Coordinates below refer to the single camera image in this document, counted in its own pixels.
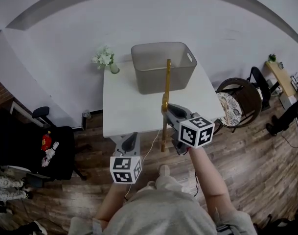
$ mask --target wooden desk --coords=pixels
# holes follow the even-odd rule
[[[132,132],[149,132],[163,127],[163,93],[142,95],[138,91],[133,62],[118,63],[118,74],[104,71],[103,136],[113,141]],[[225,115],[216,92],[198,63],[183,90],[169,93],[169,103],[178,104],[201,116],[216,120]]]
[[[278,62],[265,62],[265,64],[272,71],[277,79],[277,83],[271,88],[271,92],[273,92],[280,85],[282,90],[284,91],[284,93],[287,94],[288,97],[293,96],[297,93],[295,88],[291,84],[291,78],[285,68],[279,68]]]

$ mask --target glass vase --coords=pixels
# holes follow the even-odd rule
[[[119,73],[119,68],[117,67],[116,63],[112,63],[110,66],[111,73],[117,74]]]

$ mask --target floral seat cushion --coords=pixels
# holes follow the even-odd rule
[[[239,103],[228,93],[219,92],[216,95],[225,111],[225,117],[221,117],[218,120],[226,126],[233,127],[238,125],[242,116]]]

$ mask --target red snack bag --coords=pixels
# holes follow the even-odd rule
[[[50,137],[50,131],[47,132],[47,134],[42,136],[42,146],[41,149],[43,151],[46,151],[48,149],[50,149],[51,147],[51,143],[52,143],[52,138]]]

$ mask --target gray plastic bin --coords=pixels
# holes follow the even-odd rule
[[[165,91],[166,64],[171,59],[170,90],[186,88],[197,60],[180,42],[135,45],[131,48],[138,89],[141,94]]]

